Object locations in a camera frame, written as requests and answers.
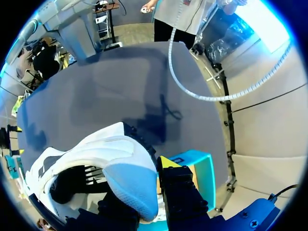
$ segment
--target hand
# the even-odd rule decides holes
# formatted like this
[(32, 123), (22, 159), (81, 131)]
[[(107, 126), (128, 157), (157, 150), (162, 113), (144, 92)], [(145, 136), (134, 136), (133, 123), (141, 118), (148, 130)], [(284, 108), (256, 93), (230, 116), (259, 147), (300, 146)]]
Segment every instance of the hand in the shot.
[(247, 0), (233, 0), (233, 3), (236, 3), (238, 6), (245, 6), (247, 4)]
[(143, 7), (146, 7), (146, 9), (148, 10), (148, 12), (152, 12), (152, 7), (155, 7), (157, 1), (156, 0), (150, 0), (147, 4), (145, 4)]

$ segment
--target gray tabletop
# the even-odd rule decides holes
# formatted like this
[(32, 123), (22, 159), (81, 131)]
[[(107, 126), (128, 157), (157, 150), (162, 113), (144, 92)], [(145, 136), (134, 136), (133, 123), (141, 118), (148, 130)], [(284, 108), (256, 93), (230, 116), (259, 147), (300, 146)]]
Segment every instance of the gray tabletop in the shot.
[[(167, 157), (190, 149), (213, 156), (216, 187), (227, 179), (227, 157), (214, 103), (185, 94), (174, 82), (168, 43), (123, 47), (76, 63), (42, 84), (18, 110), (22, 163), (30, 170), (47, 148), (66, 151), (87, 135), (123, 121)], [(189, 90), (211, 93), (189, 51), (175, 43), (173, 64)]]

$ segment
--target plastic bag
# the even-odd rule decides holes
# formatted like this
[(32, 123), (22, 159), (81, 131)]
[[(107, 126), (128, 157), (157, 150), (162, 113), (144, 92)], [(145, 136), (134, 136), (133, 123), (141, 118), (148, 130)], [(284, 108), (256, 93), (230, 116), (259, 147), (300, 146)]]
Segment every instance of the plastic bag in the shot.
[(220, 63), (253, 34), (253, 29), (243, 19), (237, 18), (227, 29), (223, 38), (213, 42), (205, 49), (205, 54), (212, 63)]

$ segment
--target person's arm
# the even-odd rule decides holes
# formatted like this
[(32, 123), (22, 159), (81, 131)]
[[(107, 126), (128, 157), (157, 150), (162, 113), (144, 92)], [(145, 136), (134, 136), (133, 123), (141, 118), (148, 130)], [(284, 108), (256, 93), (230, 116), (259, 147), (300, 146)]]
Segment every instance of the person's arm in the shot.
[(238, 4), (235, 1), (232, 1), (230, 4), (223, 7), (223, 11), (227, 15), (234, 14)]
[(146, 9), (151, 12), (152, 11), (152, 7), (155, 7), (155, 5), (158, 3), (159, 0), (150, 0), (147, 4), (145, 4), (143, 7), (146, 7)]

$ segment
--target floor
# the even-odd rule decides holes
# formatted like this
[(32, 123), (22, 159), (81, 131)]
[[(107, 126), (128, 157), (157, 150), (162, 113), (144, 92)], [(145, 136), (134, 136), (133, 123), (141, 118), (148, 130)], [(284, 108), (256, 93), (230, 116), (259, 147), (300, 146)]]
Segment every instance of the floor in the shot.
[[(136, 43), (143, 43), (143, 42), (150, 42), (153, 41), (154, 39), (154, 33), (153, 33), (153, 24), (133, 24), (133, 25), (124, 25), (124, 26), (117, 26), (115, 27), (115, 35), (119, 37), (119, 40), (123, 43), (124, 46), (129, 46), (132, 44), (136, 44)], [(196, 63), (198, 64), (203, 76), (205, 79), (210, 78), (210, 74), (209, 72), (206, 70), (210, 70), (213, 71), (208, 63), (208, 61), (206, 60), (205, 56), (198, 56), (197, 59), (194, 58), (194, 60), (196, 61)], [(221, 86), (221, 89), (219, 89), (216, 84), (214, 83), (214, 81), (209, 81), (207, 82), (208, 86), (210, 88), (210, 91), (212, 93), (213, 96), (221, 96), (223, 95), (223, 87)], [(229, 143), (229, 131), (227, 129), (227, 127), (225, 127), (223, 125), (223, 121), (227, 120), (227, 112), (226, 112), (226, 108), (225, 106), (219, 104), (219, 103), (215, 103), (219, 116), (220, 116), (220, 120), (222, 128), (223, 128), (223, 134), (224, 134), (224, 138), (225, 138), (225, 145), (226, 145), (226, 149), (228, 149), (228, 147), (230, 146)], [(12, 139), (12, 146), (14, 149), (18, 149), (18, 144), (17, 144), (17, 140), (16, 139)], [(4, 169), (6, 169), (6, 163), (4, 158), (1, 158), (1, 164), (3, 166)], [(38, 218), (40, 218), (40, 215), (38, 214), (38, 212), (32, 207), (32, 205), (29, 204), (29, 202), (27, 200), (22, 200), (18, 197), (19, 195), (19, 191), (15, 185), (15, 182), (13, 180), (10, 180), (8, 172), (6, 172), (7, 175), (7, 179), (10, 185), (10, 189), (12, 192), (12, 196), (13, 198), (16, 199), (16, 206), (18, 208), (21, 209), (21, 211), (24, 211), (25, 214), (27, 214), (30, 219), (34, 222), (36, 222), (38, 220)], [(219, 188), (217, 190), (217, 198), (216, 198), (216, 202), (217, 202), (217, 207), (220, 207), (221, 204), (223, 204), (223, 202), (225, 201), (227, 197), (227, 190), (225, 186), (222, 186), (221, 188)], [(217, 214), (216, 211), (211, 211), (210, 216), (214, 216)]]

